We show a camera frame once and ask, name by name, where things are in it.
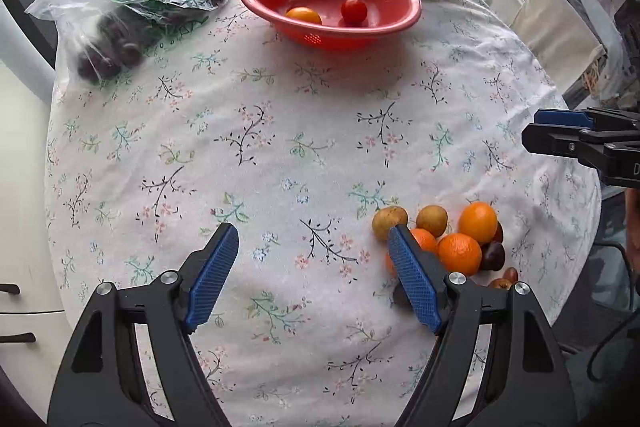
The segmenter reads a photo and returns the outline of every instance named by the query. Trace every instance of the blue gripper pad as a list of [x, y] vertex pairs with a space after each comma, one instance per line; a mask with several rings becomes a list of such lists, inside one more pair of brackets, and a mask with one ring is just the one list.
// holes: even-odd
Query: blue gripper pad
[[415, 258], [410, 245], [395, 227], [389, 232], [388, 247], [389, 255], [414, 308], [415, 316], [432, 333], [436, 333], [442, 324], [438, 313], [436, 291]]
[[209, 260], [204, 264], [189, 292], [189, 306], [184, 326], [188, 334], [209, 320], [213, 306], [220, 295], [226, 276], [238, 255], [238, 230], [229, 226]]
[[534, 123], [548, 125], [565, 125], [580, 127], [581, 129], [593, 129], [593, 119], [583, 111], [567, 111], [562, 109], [539, 109], [533, 115]]

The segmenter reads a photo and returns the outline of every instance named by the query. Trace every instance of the floral tablecloth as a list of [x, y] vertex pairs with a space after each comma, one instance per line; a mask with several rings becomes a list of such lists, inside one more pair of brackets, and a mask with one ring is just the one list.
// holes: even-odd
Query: floral tablecloth
[[[482, 1], [422, 2], [414, 28], [349, 54], [289, 42], [231, 0], [103, 89], [58, 68], [46, 213], [71, 323], [100, 281], [148, 283], [228, 221], [238, 259], [191, 338], [231, 423], [393, 425], [434, 336], [393, 306], [371, 217], [436, 203], [455, 223], [476, 200], [555, 320], [596, 230], [596, 173], [521, 146], [537, 108], [564, 105]], [[148, 339], [141, 355], [169, 414]]]

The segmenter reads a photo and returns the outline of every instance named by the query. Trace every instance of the cabinet handle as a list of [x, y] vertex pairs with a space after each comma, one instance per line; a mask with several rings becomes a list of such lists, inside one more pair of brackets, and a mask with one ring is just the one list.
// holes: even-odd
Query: cabinet handle
[[33, 333], [21, 333], [20, 335], [0, 335], [0, 344], [28, 344], [34, 343], [36, 336]]
[[20, 287], [17, 284], [0, 284], [0, 292], [11, 293], [11, 295], [20, 295]]

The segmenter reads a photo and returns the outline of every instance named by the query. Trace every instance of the tomato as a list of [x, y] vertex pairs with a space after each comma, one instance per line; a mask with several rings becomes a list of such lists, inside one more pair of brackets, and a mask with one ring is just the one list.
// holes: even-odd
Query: tomato
[[346, 0], [340, 6], [340, 13], [347, 26], [359, 26], [367, 18], [367, 5], [361, 0]]
[[311, 22], [312, 24], [322, 24], [322, 19], [316, 12], [314, 12], [311, 8], [305, 8], [303, 6], [292, 8], [287, 13], [285, 13], [285, 17], [289, 17], [290, 19], [297, 19], [304, 22]]

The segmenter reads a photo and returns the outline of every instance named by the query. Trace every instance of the black cable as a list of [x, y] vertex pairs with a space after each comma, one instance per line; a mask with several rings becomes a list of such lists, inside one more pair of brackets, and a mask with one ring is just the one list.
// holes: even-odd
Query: black cable
[[613, 330], [606, 337], [604, 337], [600, 341], [600, 343], [596, 346], [596, 349], [593, 351], [593, 353], [591, 353], [589, 362], [587, 363], [587, 377], [589, 378], [589, 380], [595, 383], [602, 382], [603, 380], [602, 378], [598, 378], [593, 374], [593, 362], [595, 362], [595, 359], [598, 356], [599, 352], [602, 350], [602, 348], [606, 346], [607, 343], [613, 337], [615, 337], [618, 333], [620, 333], [620, 331], [622, 331], [632, 320], [634, 320], [634, 318], [638, 317], [638, 315], [640, 315], [640, 308], [638, 308], [630, 316], [628, 316], [625, 320], [623, 320], [619, 325], [613, 328]]
[[616, 243], [614, 241], [593, 241], [594, 247], [605, 247], [605, 248], [615, 248], [620, 252], [622, 256], [622, 261], [625, 263], [626, 276], [629, 279], [629, 311], [633, 311], [634, 309], [634, 297], [636, 294], [636, 286], [634, 285], [634, 271], [631, 268], [631, 264], [629, 260], [626, 258], [626, 250], [620, 245], [620, 243]]

